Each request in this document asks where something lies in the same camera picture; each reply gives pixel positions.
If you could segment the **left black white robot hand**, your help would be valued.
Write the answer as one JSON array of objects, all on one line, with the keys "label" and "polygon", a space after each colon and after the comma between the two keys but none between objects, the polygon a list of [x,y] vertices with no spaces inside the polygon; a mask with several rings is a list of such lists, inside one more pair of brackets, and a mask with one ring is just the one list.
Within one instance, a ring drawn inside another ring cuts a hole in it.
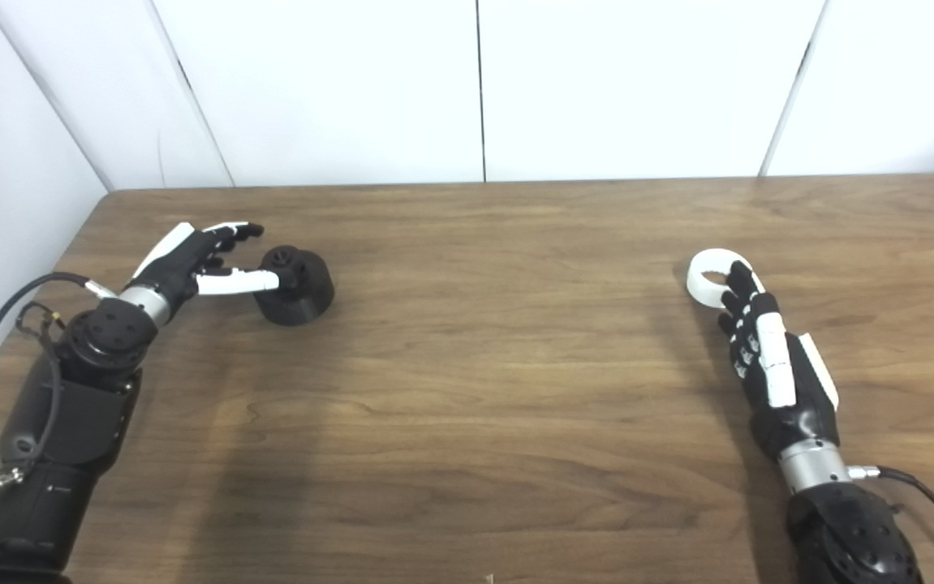
[{"label": "left black white robot hand", "polygon": [[169,322],[185,302],[197,295],[280,289],[281,277],[274,271],[222,266],[221,254],[263,233],[263,226],[247,221],[218,223],[203,230],[188,222],[178,223],[145,256],[119,299],[139,307],[161,324]]}]

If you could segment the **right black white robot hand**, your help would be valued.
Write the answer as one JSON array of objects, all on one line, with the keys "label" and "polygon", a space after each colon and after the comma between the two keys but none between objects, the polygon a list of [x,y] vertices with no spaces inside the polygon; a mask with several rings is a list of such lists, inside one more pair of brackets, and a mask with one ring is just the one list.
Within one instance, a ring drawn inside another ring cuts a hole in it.
[{"label": "right black white robot hand", "polygon": [[837,395],[825,387],[822,363],[809,354],[811,337],[786,329],[777,299],[742,261],[731,263],[725,281],[718,323],[750,407],[756,446],[778,458],[800,441],[840,444]]}]

